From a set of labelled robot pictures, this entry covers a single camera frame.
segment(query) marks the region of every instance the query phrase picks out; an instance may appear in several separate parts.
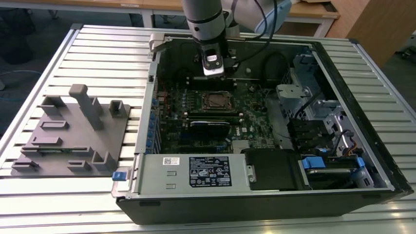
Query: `desk leg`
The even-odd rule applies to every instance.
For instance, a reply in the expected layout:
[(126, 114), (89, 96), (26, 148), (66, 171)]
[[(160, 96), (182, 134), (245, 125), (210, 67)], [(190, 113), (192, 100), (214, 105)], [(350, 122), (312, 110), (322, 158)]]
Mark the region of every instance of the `desk leg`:
[(2, 83), (2, 81), (0, 80), (0, 90), (2, 90), (5, 88), (5, 84)]
[(152, 10), (142, 10), (141, 17), (142, 17), (142, 26), (145, 28), (154, 28), (154, 16)]
[(57, 19), (57, 10), (48, 10), (52, 20)]
[(324, 19), (322, 23), (317, 27), (313, 37), (324, 38), (326, 36), (333, 21), (333, 19)]

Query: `blue tab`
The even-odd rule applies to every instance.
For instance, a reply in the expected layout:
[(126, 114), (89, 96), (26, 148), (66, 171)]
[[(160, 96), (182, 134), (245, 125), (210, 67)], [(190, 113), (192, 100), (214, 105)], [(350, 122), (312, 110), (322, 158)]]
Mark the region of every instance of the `blue tab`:
[(361, 157), (357, 158), (357, 163), (360, 168), (365, 166), (365, 162)]
[(113, 172), (112, 181), (126, 181), (128, 173), (126, 172)]
[(312, 168), (325, 168), (325, 163), (322, 157), (306, 157), (301, 160), (304, 169)]

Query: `wooden desk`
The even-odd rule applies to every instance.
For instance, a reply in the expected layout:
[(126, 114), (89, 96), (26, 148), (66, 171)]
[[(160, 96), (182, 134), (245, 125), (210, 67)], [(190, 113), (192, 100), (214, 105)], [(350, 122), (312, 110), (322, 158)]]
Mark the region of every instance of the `wooden desk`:
[(113, 1), (93, 1), (93, 0), (9, 0), (0, 1), (1, 6), (4, 2), (14, 2), (16, 4), (57, 4), (66, 6), (94, 6), (94, 7), (117, 7), (117, 8), (138, 8), (142, 0), (113, 0)]
[[(182, 0), (0, 0), (1, 7), (141, 14), (144, 27), (154, 27), (154, 15), (182, 16)], [(340, 14), (321, 4), (300, 2), (292, 6), (285, 22), (318, 24), (314, 37), (324, 37)]]

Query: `floor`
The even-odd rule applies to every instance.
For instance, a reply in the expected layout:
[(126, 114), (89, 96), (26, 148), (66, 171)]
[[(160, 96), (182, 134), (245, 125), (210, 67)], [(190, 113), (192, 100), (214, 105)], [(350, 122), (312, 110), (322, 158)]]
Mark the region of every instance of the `floor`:
[[(132, 26), (128, 14), (60, 11), (57, 16), (58, 18), (52, 20), (46, 10), (32, 11), (30, 17), (36, 26), (36, 33), (26, 36), (25, 39), (33, 50), (34, 59), (20, 65), (9, 65), (0, 59), (0, 79), (6, 85), (6, 88), (0, 91), (0, 137), (38, 78), (34, 73), (1, 75), (2, 72), (12, 70), (42, 72), (73, 23)], [(186, 28), (184, 17), (177, 16), (174, 19), (166, 20), (169, 23), (165, 23), (164, 19), (157, 16), (156, 26), (160, 28)], [(140, 16), (132, 16), (132, 21), (136, 25), (141, 25)], [(405, 100), (416, 109), (416, 64), (394, 55), (385, 64), (382, 71)]]

